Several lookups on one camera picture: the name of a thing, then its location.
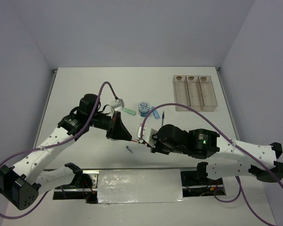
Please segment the blue pen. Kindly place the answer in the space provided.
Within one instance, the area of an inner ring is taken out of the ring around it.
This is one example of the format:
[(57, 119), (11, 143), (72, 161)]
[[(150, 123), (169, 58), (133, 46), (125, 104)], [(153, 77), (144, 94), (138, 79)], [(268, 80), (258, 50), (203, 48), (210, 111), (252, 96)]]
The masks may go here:
[(164, 118), (165, 118), (165, 111), (163, 111), (163, 113), (162, 113), (162, 122), (161, 122), (161, 126), (163, 126), (163, 125), (164, 125)]

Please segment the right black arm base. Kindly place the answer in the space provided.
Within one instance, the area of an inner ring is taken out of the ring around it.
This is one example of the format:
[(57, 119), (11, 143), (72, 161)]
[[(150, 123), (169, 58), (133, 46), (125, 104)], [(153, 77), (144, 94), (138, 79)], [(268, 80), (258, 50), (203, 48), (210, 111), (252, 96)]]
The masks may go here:
[(183, 197), (225, 195), (221, 178), (210, 179), (206, 172), (208, 163), (200, 162), (196, 167), (180, 167)]

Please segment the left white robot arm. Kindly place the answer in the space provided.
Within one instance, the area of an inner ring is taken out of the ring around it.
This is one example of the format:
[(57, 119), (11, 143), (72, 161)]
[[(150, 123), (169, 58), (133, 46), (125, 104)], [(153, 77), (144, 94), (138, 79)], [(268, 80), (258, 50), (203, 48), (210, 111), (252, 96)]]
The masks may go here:
[(45, 171), (45, 168), (66, 148), (76, 142), (90, 127), (106, 131), (106, 138), (131, 141), (132, 135), (121, 120), (122, 99), (110, 104), (112, 113), (100, 110), (100, 99), (95, 94), (86, 94), (77, 107), (72, 109), (42, 142), (36, 151), (8, 167), (0, 167), (0, 193), (18, 210), (29, 208), (38, 195), (59, 185), (79, 187), (86, 175), (73, 163), (66, 163), (59, 169)]

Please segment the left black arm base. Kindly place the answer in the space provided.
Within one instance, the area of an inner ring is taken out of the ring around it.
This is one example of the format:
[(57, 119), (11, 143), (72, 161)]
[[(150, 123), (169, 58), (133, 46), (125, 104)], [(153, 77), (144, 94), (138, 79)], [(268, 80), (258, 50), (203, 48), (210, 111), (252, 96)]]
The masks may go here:
[(76, 167), (75, 177), (68, 185), (54, 189), (53, 200), (82, 200), (88, 204), (97, 204), (99, 172)]

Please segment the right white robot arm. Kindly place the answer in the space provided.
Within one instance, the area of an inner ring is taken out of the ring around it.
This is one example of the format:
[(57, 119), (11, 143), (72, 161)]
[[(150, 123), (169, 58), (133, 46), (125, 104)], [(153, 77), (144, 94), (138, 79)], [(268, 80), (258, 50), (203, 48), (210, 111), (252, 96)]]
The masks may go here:
[(253, 176), (261, 182), (275, 183), (283, 178), (280, 143), (254, 145), (237, 140), (227, 141), (215, 131), (190, 131), (167, 124), (159, 130), (144, 129), (143, 140), (152, 153), (178, 153), (200, 160), (196, 180), (206, 184), (224, 177)]

